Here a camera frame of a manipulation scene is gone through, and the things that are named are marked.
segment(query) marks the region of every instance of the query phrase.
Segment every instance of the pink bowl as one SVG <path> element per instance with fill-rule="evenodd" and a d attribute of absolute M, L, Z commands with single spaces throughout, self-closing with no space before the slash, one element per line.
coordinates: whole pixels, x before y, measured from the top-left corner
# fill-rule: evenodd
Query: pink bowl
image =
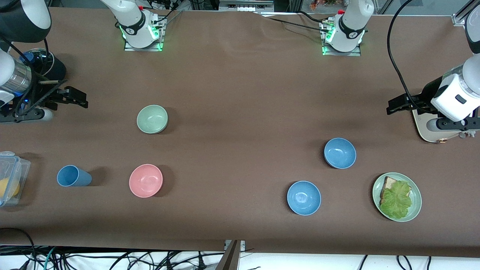
<path fill-rule="evenodd" d="M 148 198 L 155 195 L 162 187 L 162 184 L 162 172 L 152 164 L 140 165 L 130 175 L 130 190 L 140 198 Z"/>

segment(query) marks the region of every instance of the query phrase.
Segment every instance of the green lettuce leaf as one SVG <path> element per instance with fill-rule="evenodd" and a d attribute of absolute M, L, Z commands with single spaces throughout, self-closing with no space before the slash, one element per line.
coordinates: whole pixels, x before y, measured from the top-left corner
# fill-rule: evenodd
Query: green lettuce leaf
<path fill-rule="evenodd" d="M 407 196 L 409 191 L 410 186 L 406 181 L 397 181 L 392 188 L 384 189 L 384 203 L 380 205 L 382 212 L 395 219 L 406 217 L 412 205 L 412 200 Z"/>

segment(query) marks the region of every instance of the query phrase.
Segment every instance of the toast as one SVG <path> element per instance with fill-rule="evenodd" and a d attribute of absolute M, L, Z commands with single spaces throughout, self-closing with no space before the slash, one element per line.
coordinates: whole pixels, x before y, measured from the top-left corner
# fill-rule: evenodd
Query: toast
<path fill-rule="evenodd" d="M 384 183 L 384 186 L 382 187 L 382 193 L 380 194 L 380 204 L 384 203 L 385 200 L 384 200 L 384 190 L 386 188 L 392 188 L 392 185 L 394 183 L 396 183 L 397 181 L 389 176 L 385 177 L 385 183 Z"/>

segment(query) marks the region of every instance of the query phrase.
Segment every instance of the lemon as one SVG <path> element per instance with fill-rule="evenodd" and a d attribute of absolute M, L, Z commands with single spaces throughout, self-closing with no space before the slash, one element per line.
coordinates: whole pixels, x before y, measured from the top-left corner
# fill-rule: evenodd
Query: lemon
<path fill-rule="evenodd" d="M 8 185 L 8 178 L 3 178 L 2 180 L 0 180 L 0 197 L 3 197 L 3 195 L 5 194 L 7 185 Z M 13 193 L 12 197 L 15 197 L 19 191 L 20 191 L 20 185 L 17 185 L 17 188 L 15 189 L 15 192 Z"/>

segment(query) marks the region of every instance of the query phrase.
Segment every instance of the clear food container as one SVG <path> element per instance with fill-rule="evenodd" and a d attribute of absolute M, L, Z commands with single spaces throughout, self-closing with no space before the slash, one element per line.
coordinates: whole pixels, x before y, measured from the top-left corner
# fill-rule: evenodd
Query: clear food container
<path fill-rule="evenodd" d="M 13 152 L 0 152 L 0 207 L 18 204 L 30 162 Z"/>

